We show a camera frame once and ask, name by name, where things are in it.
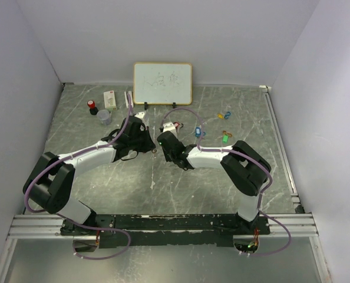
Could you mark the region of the green tag key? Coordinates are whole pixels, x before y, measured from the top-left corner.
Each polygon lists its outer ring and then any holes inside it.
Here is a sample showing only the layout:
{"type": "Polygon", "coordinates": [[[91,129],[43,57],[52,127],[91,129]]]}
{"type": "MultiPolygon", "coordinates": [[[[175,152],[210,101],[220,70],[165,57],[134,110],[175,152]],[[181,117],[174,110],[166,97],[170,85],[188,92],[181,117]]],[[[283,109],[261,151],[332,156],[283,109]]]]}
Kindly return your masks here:
{"type": "Polygon", "coordinates": [[[222,139],[223,143],[227,143],[228,140],[229,140],[229,138],[230,138],[230,136],[224,135],[224,136],[223,136],[223,139],[222,139]]]}

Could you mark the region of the blue tag key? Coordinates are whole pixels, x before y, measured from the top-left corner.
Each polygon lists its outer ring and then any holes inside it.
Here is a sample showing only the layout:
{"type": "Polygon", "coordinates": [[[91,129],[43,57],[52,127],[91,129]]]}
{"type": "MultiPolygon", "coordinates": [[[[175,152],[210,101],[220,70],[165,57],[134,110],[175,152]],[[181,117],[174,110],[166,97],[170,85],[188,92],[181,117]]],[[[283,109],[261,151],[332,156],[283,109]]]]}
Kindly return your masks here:
{"type": "Polygon", "coordinates": [[[196,137],[200,137],[200,136],[201,136],[201,133],[202,133],[202,132],[201,132],[200,127],[196,127],[196,128],[195,128],[195,136],[196,136],[196,137]]]}

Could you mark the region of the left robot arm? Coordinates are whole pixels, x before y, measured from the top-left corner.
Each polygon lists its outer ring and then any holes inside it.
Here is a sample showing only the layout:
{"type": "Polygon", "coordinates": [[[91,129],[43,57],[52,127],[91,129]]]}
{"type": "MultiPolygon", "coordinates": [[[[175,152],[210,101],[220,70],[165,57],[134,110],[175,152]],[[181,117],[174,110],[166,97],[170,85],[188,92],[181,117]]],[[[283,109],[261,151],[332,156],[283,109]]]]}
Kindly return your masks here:
{"type": "Polygon", "coordinates": [[[71,219],[77,231],[90,235],[97,227],[97,214],[71,197],[73,181],[101,165],[128,161],[130,152],[147,153],[155,148],[148,129],[148,114],[143,111],[129,116],[120,129],[91,147],[68,154],[44,153],[23,187],[25,203],[32,200],[49,214],[71,219]]]}

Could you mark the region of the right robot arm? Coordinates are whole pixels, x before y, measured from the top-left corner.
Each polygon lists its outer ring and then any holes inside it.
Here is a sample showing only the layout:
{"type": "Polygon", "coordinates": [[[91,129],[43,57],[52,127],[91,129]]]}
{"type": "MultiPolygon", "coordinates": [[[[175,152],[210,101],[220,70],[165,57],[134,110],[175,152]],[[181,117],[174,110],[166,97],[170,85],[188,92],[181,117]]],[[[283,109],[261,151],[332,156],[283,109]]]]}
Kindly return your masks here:
{"type": "Polygon", "coordinates": [[[273,183],[271,166],[259,153],[243,140],[226,147],[185,146],[170,131],[160,134],[157,141],[163,149],[165,160],[183,170],[224,170],[243,194],[237,211],[237,230],[247,235],[256,229],[263,191],[273,183]]]}

